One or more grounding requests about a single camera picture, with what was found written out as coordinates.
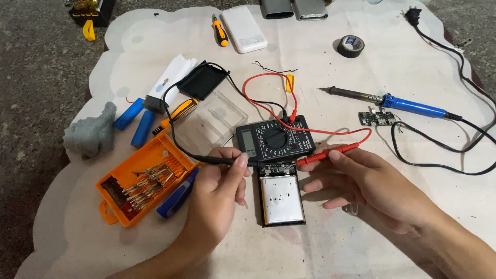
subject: tape roll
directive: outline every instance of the tape roll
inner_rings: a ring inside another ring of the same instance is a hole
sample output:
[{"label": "tape roll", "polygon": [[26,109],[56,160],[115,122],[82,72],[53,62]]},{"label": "tape roll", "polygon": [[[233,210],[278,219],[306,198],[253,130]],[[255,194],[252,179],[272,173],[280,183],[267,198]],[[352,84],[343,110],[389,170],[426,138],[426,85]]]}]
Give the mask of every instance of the tape roll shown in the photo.
[{"label": "tape roll", "polygon": [[364,50],[365,43],[357,36],[344,36],[338,44],[338,52],[346,58],[356,58]]}]

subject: fingernail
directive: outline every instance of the fingernail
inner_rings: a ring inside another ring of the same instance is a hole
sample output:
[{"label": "fingernail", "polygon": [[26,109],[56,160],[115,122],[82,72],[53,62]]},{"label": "fingernail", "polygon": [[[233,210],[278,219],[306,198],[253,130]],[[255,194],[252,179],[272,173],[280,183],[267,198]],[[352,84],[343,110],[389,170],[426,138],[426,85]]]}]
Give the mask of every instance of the fingernail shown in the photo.
[{"label": "fingernail", "polygon": [[341,157],[341,153],[337,150],[331,150],[329,152],[329,159],[331,159],[331,161],[337,161],[339,160],[339,157]]},{"label": "fingernail", "polygon": [[241,168],[246,168],[248,166],[248,154],[245,152],[241,154],[236,160],[234,164]]}]

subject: concrete floor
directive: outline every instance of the concrete floor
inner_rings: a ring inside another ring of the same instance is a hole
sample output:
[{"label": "concrete floor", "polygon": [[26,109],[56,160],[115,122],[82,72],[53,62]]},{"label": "concrete floor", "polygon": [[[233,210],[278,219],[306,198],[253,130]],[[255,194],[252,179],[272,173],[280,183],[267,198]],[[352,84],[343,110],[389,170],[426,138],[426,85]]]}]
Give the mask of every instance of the concrete floor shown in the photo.
[{"label": "concrete floor", "polygon": [[[137,8],[227,9],[258,0],[117,0],[114,18]],[[68,164],[63,130],[85,103],[88,76],[104,49],[105,29],[87,42],[60,1],[0,0],[0,279],[12,278],[33,250],[38,204]],[[433,0],[429,8],[454,42],[474,39],[466,57],[496,89],[496,2]]]}]

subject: white power bank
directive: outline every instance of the white power bank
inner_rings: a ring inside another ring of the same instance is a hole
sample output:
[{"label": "white power bank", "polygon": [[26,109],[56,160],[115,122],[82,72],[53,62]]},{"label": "white power bank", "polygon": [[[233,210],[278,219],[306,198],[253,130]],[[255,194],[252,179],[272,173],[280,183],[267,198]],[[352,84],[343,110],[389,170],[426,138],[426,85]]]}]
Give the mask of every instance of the white power bank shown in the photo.
[{"label": "white power bank", "polygon": [[267,40],[247,7],[235,7],[222,12],[226,28],[231,33],[231,42],[240,53],[263,49]]}]

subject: digital multimeter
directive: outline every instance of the digital multimeter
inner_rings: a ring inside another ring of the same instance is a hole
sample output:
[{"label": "digital multimeter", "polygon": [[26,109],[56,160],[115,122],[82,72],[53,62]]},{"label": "digital multimeter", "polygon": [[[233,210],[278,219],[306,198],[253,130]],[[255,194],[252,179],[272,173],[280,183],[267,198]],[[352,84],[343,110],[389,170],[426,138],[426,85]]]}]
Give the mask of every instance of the digital multimeter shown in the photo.
[{"label": "digital multimeter", "polygon": [[[298,115],[291,126],[308,129],[303,115]],[[236,138],[240,150],[248,154],[250,161],[256,162],[291,160],[315,150],[310,132],[291,130],[277,120],[239,126]]]}]

